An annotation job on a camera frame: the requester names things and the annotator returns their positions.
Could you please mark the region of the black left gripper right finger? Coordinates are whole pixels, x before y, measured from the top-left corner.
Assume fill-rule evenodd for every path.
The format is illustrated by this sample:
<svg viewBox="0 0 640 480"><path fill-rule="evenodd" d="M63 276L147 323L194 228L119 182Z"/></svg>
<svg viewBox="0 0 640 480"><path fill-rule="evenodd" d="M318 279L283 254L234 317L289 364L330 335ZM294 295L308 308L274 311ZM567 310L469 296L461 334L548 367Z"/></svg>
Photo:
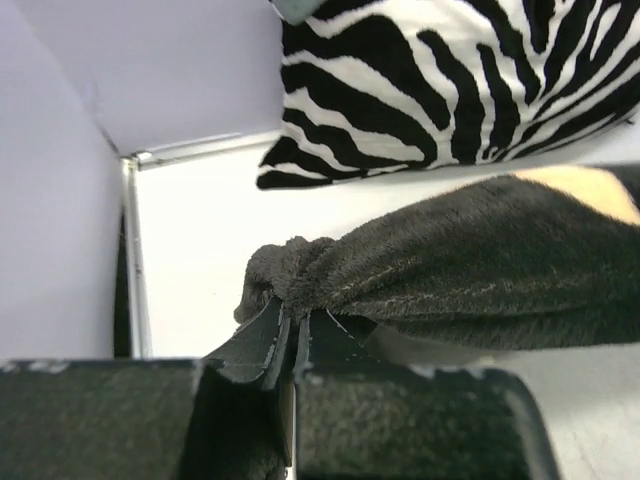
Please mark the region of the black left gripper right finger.
<svg viewBox="0 0 640 480"><path fill-rule="evenodd" d="M560 476L538 406L508 371L394 365L314 312L293 379L300 479Z"/></svg>

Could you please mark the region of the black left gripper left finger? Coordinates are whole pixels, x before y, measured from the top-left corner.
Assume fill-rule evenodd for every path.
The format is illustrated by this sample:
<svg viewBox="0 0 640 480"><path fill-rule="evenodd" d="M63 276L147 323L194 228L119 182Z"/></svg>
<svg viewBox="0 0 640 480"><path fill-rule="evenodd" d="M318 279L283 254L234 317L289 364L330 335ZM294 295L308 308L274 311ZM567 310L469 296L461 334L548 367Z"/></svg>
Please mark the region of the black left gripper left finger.
<svg viewBox="0 0 640 480"><path fill-rule="evenodd" d="M7 360L5 479L282 479L289 321L272 300L201 359Z"/></svg>

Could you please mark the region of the black floral pillowcase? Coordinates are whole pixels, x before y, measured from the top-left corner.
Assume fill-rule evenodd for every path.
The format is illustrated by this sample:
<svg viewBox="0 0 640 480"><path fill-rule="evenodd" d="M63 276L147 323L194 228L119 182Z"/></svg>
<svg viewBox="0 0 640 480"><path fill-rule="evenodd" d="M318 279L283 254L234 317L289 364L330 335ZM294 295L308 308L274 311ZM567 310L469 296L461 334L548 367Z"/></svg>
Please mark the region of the black floral pillowcase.
<svg viewBox="0 0 640 480"><path fill-rule="evenodd" d="M470 183L338 239L249 259L238 323L273 298L295 319L360 316L487 350L639 339L639 167L560 165Z"/></svg>

